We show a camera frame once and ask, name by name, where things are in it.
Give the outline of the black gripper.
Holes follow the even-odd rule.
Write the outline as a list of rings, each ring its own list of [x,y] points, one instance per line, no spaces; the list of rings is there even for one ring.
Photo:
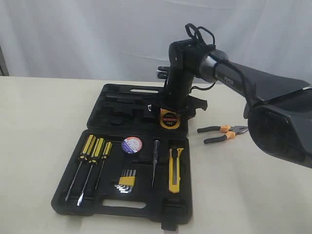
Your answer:
[[[190,95],[178,97],[173,95],[147,95],[146,104],[150,105],[151,113],[160,121],[161,110],[167,110],[186,119],[196,115],[196,109],[207,110],[208,102]]]

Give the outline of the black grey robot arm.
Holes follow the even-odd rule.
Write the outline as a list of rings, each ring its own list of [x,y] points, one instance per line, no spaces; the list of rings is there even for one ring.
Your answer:
[[[169,46],[170,67],[164,89],[152,108],[184,114],[206,109],[204,101],[190,96],[194,78],[220,81],[243,96],[249,133],[259,149],[273,157],[304,167],[312,165],[312,87],[229,61],[215,45],[197,39]]]

